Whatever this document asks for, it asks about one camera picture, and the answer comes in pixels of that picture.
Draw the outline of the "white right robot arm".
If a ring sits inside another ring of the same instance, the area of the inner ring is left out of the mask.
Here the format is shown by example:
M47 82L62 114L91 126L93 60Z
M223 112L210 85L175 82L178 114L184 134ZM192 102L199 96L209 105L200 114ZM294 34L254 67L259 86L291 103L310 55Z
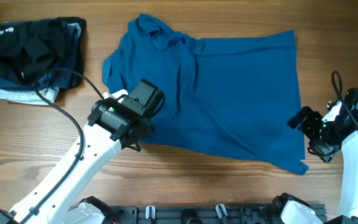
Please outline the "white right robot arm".
M358 108L354 111L357 113L356 130L341 143L344 171L337 217L327 223L358 223ZM272 219L284 224L323 223L310 205L284 194L273 201Z

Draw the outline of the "white folded garment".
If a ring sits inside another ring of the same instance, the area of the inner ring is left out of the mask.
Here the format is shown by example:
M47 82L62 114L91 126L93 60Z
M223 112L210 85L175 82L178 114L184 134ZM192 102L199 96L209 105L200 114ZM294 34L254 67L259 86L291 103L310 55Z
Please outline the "white folded garment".
M39 90L39 93L48 101L54 102L59 93L59 88L49 87ZM0 89L0 100L7 100L27 105L47 105L34 90L32 91L8 91Z

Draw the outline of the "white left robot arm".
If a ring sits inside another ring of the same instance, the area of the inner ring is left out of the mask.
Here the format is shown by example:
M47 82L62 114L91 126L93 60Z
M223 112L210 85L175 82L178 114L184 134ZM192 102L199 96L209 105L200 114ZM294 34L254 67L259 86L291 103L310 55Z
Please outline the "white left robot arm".
M78 139L43 181L9 211L0 209L0 223L102 223L107 213L82 202L72 209L79 194L111 158L138 142L151 127L150 118L165 102L163 93L104 94L88 116Z

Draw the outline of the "blue polo shirt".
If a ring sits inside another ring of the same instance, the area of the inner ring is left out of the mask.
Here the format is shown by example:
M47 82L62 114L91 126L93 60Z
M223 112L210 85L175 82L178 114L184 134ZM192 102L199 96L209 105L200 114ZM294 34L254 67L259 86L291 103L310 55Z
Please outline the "blue polo shirt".
M141 14L103 62L111 93L141 79L165 95L147 143L262 161L303 175L305 140L288 120L301 108L292 30L196 39Z

